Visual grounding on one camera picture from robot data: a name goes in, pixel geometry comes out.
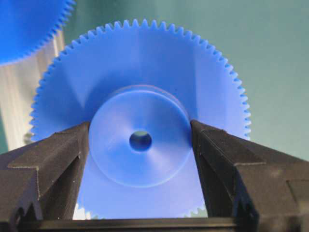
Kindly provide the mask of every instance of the spur gear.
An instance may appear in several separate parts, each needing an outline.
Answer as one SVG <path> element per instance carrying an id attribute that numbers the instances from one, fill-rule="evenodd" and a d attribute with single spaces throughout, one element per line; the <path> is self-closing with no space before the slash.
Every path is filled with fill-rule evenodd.
<path id="1" fill-rule="evenodd" d="M 183 217 L 204 205 L 191 119 L 249 139 L 249 105 L 233 67 L 173 24 L 91 30 L 66 46 L 40 85 L 34 141 L 91 121 L 78 204 L 99 218 Z"/>
<path id="2" fill-rule="evenodd" d="M 0 64 L 30 56 L 67 21 L 74 0 L 0 1 Z"/>

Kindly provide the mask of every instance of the gear tooth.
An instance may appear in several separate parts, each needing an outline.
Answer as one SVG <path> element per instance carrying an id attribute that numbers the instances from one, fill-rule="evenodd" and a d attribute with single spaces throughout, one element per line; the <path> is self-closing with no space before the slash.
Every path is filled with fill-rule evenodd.
<path id="1" fill-rule="evenodd" d="M 124 21 L 124 28 L 130 28 L 130 22 L 129 20 Z"/>
<path id="2" fill-rule="evenodd" d="M 39 81 L 40 86 L 45 85 L 45 84 L 46 84 L 46 80 L 44 78 Z"/>
<path id="3" fill-rule="evenodd" d="M 133 28 L 139 28 L 140 27 L 139 22 L 137 21 L 137 19 L 133 20 L 132 27 Z"/>
<path id="4" fill-rule="evenodd" d="M 242 107 L 244 111 L 250 108 L 249 104 L 246 101 L 242 103 Z"/>
<path id="5" fill-rule="evenodd" d="M 35 119 L 33 118 L 33 119 L 31 119 L 31 121 L 29 122 L 31 125 L 33 125 L 33 126 L 35 126 L 36 125 L 36 121 L 35 121 Z"/>
<path id="6" fill-rule="evenodd" d="M 245 134 L 249 134 L 251 132 L 250 126 L 245 126 Z"/>
<path id="7" fill-rule="evenodd" d="M 66 51 L 66 50 L 63 50 L 63 51 L 60 52 L 59 57 L 60 57 L 61 59 L 63 59 L 63 58 L 66 57 L 67 55 L 68 55 L 67 51 Z"/>
<path id="8" fill-rule="evenodd" d="M 35 118 L 35 110 L 33 110 L 33 111 L 31 111 L 31 113 L 29 114 L 29 116 L 31 116 L 31 117 L 33 117 L 33 118 Z"/>
<path id="9" fill-rule="evenodd" d="M 147 22 L 146 19 L 143 19 L 141 26 L 144 27 L 144 28 L 148 28 L 148 22 Z"/>
<path id="10" fill-rule="evenodd" d="M 200 40 L 199 45 L 202 46 L 204 49 L 206 49 L 208 45 L 208 40 Z"/>
<path id="11" fill-rule="evenodd" d="M 157 28 L 158 28 L 158 25 L 157 25 L 157 23 L 156 23 L 155 20 L 153 20 L 153 21 L 151 22 L 150 28 L 153 28 L 153 29 L 157 29 Z"/>
<path id="12" fill-rule="evenodd" d="M 248 100 L 248 97 L 247 97 L 247 95 L 245 95 L 245 94 L 241 94 L 241 95 L 240 95 L 240 99 L 241 99 L 243 102 L 245 102 L 245 101 Z"/>
<path id="13" fill-rule="evenodd" d="M 72 45 L 67 45 L 64 47 L 65 51 L 69 54 L 73 51 L 73 46 Z"/>
<path id="14" fill-rule="evenodd" d="M 113 28 L 112 24 L 110 23 L 105 24 L 105 31 L 112 31 L 112 28 Z"/>
<path id="15" fill-rule="evenodd" d="M 122 28 L 122 25 L 120 21 L 114 22 L 114 29 L 121 29 L 121 28 Z"/>
<path id="16" fill-rule="evenodd" d="M 87 35 L 88 35 L 88 38 L 95 38 L 95 36 L 97 35 L 97 31 L 89 30 Z"/>
<path id="17" fill-rule="evenodd" d="M 251 112 L 249 110 L 244 110 L 245 117 L 249 118 L 251 116 Z"/>
<path id="18" fill-rule="evenodd" d="M 230 75 L 232 78 L 234 78 L 234 81 L 235 81 L 235 82 L 240 81 L 240 80 L 237 78 L 237 77 L 238 77 L 237 72 L 235 72 L 234 70 L 230 71 L 230 72 L 229 72 L 229 75 Z"/>
<path id="19" fill-rule="evenodd" d="M 54 34 L 57 34 L 57 30 L 61 30 L 61 26 L 58 24 L 58 23 L 56 23 L 55 25 L 54 25 L 54 29 L 52 29 L 52 32 L 54 33 Z"/>
<path id="20" fill-rule="evenodd" d="M 249 119 L 249 117 L 245 118 L 245 125 L 246 127 L 248 127 L 249 125 L 251 125 L 251 120 Z"/>
<path id="21" fill-rule="evenodd" d="M 30 129 L 30 132 L 33 133 L 34 135 L 32 136 L 31 140 L 34 138 L 35 136 L 35 133 L 37 132 L 37 129 L 33 126 L 31 129 Z"/>
<path id="22" fill-rule="evenodd" d="M 192 39 L 193 32 L 190 31 L 190 30 L 187 30 L 187 31 L 184 33 L 184 36 L 185 36 L 185 38 L 187 38 L 187 39 Z"/>
<path id="23" fill-rule="evenodd" d="M 213 55 L 218 58 L 218 61 L 222 61 L 224 57 L 222 57 L 222 52 L 215 50 Z"/>
<path id="24" fill-rule="evenodd" d="M 230 64 L 225 64 L 224 67 L 228 72 L 232 71 L 234 68 L 233 65 L 230 65 Z"/>
<path id="25" fill-rule="evenodd" d="M 167 30 L 167 29 L 166 29 L 166 22 L 162 21 L 162 22 L 160 23 L 159 30 Z"/>
<path id="26" fill-rule="evenodd" d="M 79 39 L 80 39 L 81 43 L 85 43 L 88 40 L 88 36 L 86 34 L 80 35 Z"/>
<path id="27" fill-rule="evenodd" d="M 227 58 L 223 57 L 222 53 L 221 53 L 221 57 L 219 58 L 219 61 L 222 62 L 223 65 L 227 64 Z"/>
<path id="28" fill-rule="evenodd" d="M 39 99 L 39 94 L 34 95 L 33 100 L 36 102 Z"/>
<path id="29" fill-rule="evenodd" d="M 192 40 L 193 40 L 194 43 L 199 44 L 201 37 L 199 35 L 193 35 Z"/>
<path id="30" fill-rule="evenodd" d="M 35 89 L 35 91 L 39 94 L 42 92 L 42 89 L 43 89 L 42 86 L 39 86 Z"/>
<path id="31" fill-rule="evenodd" d="M 246 89 L 242 86 L 238 86 L 237 89 L 239 90 L 239 94 L 243 94 L 246 91 Z"/>
<path id="32" fill-rule="evenodd" d="M 61 61 L 60 57 L 55 57 L 53 59 L 53 63 L 48 66 L 47 70 L 51 71 L 52 69 L 54 69 L 55 68 L 55 64 L 59 63 L 60 61 Z"/>
<path id="33" fill-rule="evenodd" d="M 68 4 L 76 5 L 76 2 L 74 0 L 67 0 L 67 1 L 68 1 Z"/>
<path id="34" fill-rule="evenodd" d="M 37 103 L 37 102 L 34 102 L 34 103 L 31 104 L 31 108 L 32 108 L 32 109 L 35 109 L 37 105 L 38 105 L 38 103 Z"/>
<path id="35" fill-rule="evenodd" d="M 70 11 L 74 10 L 74 7 L 72 7 L 71 4 L 66 4 L 64 10 L 70 12 Z"/>
<path id="36" fill-rule="evenodd" d="M 73 45 L 73 47 L 78 47 L 79 43 L 76 40 L 73 40 L 72 45 Z"/>
<path id="37" fill-rule="evenodd" d="M 170 24 L 169 25 L 169 28 L 168 28 L 168 31 L 172 32 L 172 33 L 175 33 L 175 24 Z"/>
<path id="38" fill-rule="evenodd" d="M 176 33 L 177 33 L 178 35 L 183 36 L 183 32 L 184 32 L 183 27 L 178 27 L 178 28 L 176 29 Z"/>
<path id="39" fill-rule="evenodd" d="M 216 50 L 216 47 L 211 45 L 211 44 L 208 44 L 206 46 L 206 50 L 208 50 L 208 52 L 210 52 L 210 53 L 213 53 Z"/>
<path id="40" fill-rule="evenodd" d="M 98 35 L 102 35 L 102 34 L 104 34 L 104 27 L 102 27 L 102 26 L 100 26 L 100 27 L 97 27 L 97 34 Z"/>

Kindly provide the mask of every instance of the blue gear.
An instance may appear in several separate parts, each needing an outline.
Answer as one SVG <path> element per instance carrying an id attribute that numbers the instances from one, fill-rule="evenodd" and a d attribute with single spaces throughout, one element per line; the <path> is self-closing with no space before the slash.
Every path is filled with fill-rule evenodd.
<path id="1" fill-rule="evenodd" d="M 67 21 L 74 0 L 0 1 L 0 64 L 30 56 Z"/>
<path id="2" fill-rule="evenodd" d="M 173 24 L 98 27 L 44 74 L 33 140 L 91 121 L 79 206 L 100 218 L 184 216 L 204 204 L 190 120 L 249 139 L 249 105 L 232 70 L 214 46 Z"/>

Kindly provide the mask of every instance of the gear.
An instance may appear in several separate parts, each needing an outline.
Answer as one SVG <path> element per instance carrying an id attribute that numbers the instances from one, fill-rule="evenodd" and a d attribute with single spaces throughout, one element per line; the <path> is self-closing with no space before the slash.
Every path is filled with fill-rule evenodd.
<path id="1" fill-rule="evenodd" d="M 91 121 L 78 204 L 100 218 L 183 217 L 204 205 L 190 120 L 249 139 L 249 105 L 232 70 L 173 24 L 98 27 L 44 74 L 32 139 Z"/>
<path id="2" fill-rule="evenodd" d="M 0 64 L 30 56 L 67 21 L 74 0 L 2 0 Z"/>

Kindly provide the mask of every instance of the blue gear edge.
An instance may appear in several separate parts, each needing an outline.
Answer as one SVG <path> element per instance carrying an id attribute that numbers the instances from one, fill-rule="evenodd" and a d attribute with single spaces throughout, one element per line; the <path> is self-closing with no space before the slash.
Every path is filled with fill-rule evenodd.
<path id="1" fill-rule="evenodd" d="M 74 0 L 1 0 L 0 65 L 28 57 L 48 43 L 74 4 Z"/>
<path id="2" fill-rule="evenodd" d="M 249 139 L 245 89 L 215 47 L 143 20 L 81 35 L 37 88 L 33 140 L 91 121 L 78 204 L 99 218 L 174 218 L 203 206 L 197 119 Z"/>

